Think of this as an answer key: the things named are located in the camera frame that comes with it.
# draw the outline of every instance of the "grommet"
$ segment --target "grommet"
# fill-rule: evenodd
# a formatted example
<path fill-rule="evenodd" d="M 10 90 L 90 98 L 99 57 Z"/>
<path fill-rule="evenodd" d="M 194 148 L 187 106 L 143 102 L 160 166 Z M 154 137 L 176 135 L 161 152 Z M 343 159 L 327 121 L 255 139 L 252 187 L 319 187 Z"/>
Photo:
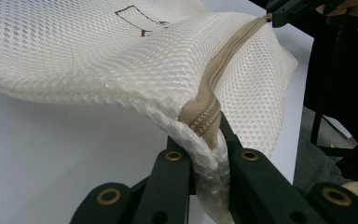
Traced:
<path fill-rule="evenodd" d="M 335 203 L 340 206 L 351 205 L 351 198 L 339 189 L 323 188 L 322 195 L 330 203 Z"/>
<path fill-rule="evenodd" d="M 169 161 L 179 161 L 180 159 L 182 159 L 182 157 L 182 153 L 178 151 L 169 151 L 165 154 L 165 159 Z"/>
<path fill-rule="evenodd" d="M 255 154 L 253 151 L 245 150 L 241 153 L 241 157 L 246 159 L 247 161 L 257 161 L 258 155 Z"/>
<path fill-rule="evenodd" d="M 97 196 L 97 203 L 101 205 L 110 205 L 116 203 L 121 197 L 121 192 L 118 189 L 105 189 Z"/>

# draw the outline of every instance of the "zipper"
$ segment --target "zipper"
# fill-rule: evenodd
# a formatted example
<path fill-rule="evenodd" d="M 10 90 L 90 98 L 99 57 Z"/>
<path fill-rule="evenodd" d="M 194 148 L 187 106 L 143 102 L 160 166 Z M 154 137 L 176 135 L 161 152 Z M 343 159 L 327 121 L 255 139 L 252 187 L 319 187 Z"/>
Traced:
<path fill-rule="evenodd" d="M 178 121 L 187 124 L 202 137 L 210 149 L 217 146 L 216 136 L 221 119 L 221 105 L 213 93 L 217 82 L 235 53 L 267 21 L 271 21 L 271 17 L 269 13 L 246 23 L 228 40 L 205 68 L 196 99 L 187 102 L 179 114 Z"/>

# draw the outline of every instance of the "clip jaw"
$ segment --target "clip jaw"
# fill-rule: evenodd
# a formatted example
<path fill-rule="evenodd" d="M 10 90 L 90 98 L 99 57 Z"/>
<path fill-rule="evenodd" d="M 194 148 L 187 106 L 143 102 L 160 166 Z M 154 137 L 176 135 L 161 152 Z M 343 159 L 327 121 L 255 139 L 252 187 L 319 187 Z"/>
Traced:
<path fill-rule="evenodd" d="M 345 0 L 270 0 L 266 6 L 267 13 L 272 13 L 272 27 L 278 28 L 292 21 L 306 11 L 327 5 L 334 10 Z"/>

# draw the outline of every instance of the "zipper teeth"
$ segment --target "zipper teeth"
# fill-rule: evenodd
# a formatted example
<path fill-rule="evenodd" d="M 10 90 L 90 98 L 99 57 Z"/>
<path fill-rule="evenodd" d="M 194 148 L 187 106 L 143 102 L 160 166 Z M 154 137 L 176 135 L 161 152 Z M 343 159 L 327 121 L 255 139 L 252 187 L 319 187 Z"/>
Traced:
<path fill-rule="evenodd" d="M 227 67 L 227 64 L 229 60 L 234 56 L 234 54 L 237 52 L 237 47 L 243 44 L 244 41 L 247 40 L 247 38 L 253 33 L 254 30 L 259 29 L 261 24 L 264 24 L 264 22 L 268 19 L 268 17 L 264 17 L 261 20 L 256 21 L 252 26 L 246 31 L 243 36 L 241 36 L 237 41 L 234 42 L 233 47 L 225 57 L 225 59 L 220 63 L 217 71 L 211 76 L 208 84 L 209 88 L 211 90 L 210 94 L 212 95 L 212 100 L 209 101 L 206 108 L 202 111 L 202 113 L 190 124 L 190 128 L 198 135 L 202 135 L 205 133 L 208 128 L 214 123 L 214 121 L 218 118 L 220 115 L 220 104 L 216 98 L 216 96 L 213 94 L 214 89 L 216 88 L 216 84 L 220 77 L 222 76 L 223 72 L 225 71 L 225 68 Z"/>

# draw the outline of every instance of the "white mesh fabric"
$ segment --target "white mesh fabric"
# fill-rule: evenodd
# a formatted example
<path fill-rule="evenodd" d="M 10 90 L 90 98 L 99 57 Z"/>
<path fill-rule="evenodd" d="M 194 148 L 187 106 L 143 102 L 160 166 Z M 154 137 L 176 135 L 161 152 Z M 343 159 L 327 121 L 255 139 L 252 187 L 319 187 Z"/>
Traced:
<path fill-rule="evenodd" d="M 243 147 L 267 157 L 272 154 L 282 127 L 286 88 L 296 66 L 296 59 L 267 26 L 231 59 L 215 94 Z"/>
<path fill-rule="evenodd" d="M 208 62 L 253 18 L 213 13 L 197 0 L 0 1 L 0 91 L 39 103 L 121 105 L 150 118 L 190 155 L 206 212 L 230 223 L 223 135 L 211 150 L 177 118 Z M 267 25 L 231 60 L 216 93 L 245 146 L 272 151 L 295 66 Z"/>

